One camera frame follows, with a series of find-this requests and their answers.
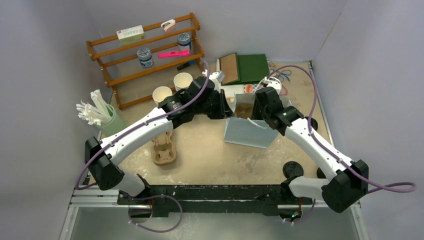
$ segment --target paper bag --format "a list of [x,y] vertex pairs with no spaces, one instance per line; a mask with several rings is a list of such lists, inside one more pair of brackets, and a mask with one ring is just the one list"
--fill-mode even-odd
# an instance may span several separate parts
[[[287,97],[280,96],[280,100],[284,107],[292,105]],[[266,149],[276,139],[279,132],[271,129],[264,120],[252,121],[265,129],[247,120],[252,116],[254,102],[254,93],[235,94],[231,106],[234,117],[226,120],[224,142]]]

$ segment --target black base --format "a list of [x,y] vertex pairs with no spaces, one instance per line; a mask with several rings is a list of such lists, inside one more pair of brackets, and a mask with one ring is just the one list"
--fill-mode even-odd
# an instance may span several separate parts
[[313,128],[315,131],[317,131],[317,130],[318,130],[318,122],[317,122],[317,120],[315,120],[315,118],[312,118],[312,119],[310,120],[310,125],[312,126],[312,128]]
[[327,178],[326,175],[324,174],[324,172],[319,167],[316,170],[316,177],[319,178],[319,179],[326,179]]
[[[148,205],[148,200],[133,200],[119,192],[118,205]],[[185,213],[259,213],[279,216],[278,205],[297,205],[299,198],[287,198],[280,185],[151,185],[138,198],[169,195],[176,198]],[[302,197],[303,205],[311,205]],[[155,198],[152,217],[167,217],[179,213],[177,204],[168,198]]]
[[304,168],[297,161],[288,161],[282,166],[282,173],[287,179],[293,176],[303,176]]

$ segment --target blue jar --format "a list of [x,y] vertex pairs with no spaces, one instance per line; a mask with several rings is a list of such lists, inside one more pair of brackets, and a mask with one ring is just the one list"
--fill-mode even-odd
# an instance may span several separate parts
[[143,68],[150,68],[153,66],[152,52],[148,48],[141,48],[137,51],[138,60]]
[[188,34],[187,32],[178,34],[177,41],[179,50],[181,52],[192,49],[192,39],[190,38],[190,34]]

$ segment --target brown notebook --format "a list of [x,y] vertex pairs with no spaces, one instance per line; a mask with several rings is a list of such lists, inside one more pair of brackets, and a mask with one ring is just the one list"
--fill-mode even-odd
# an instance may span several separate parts
[[240,80],[237,53],[231,53],[219,59],[220,70],[225,77],[221,84],[226,85]]

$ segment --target white paper cup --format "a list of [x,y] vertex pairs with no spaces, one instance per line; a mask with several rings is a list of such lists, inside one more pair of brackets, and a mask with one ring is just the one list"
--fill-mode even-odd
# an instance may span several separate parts
[[192,82],[193,77],[187,72],[180,72],[173,78],[176,91],[188,88]]
[[172,90],[167,86],[160,86],[153,91],[151,96],[154,103],[159,105],[166,97],[172,96]]

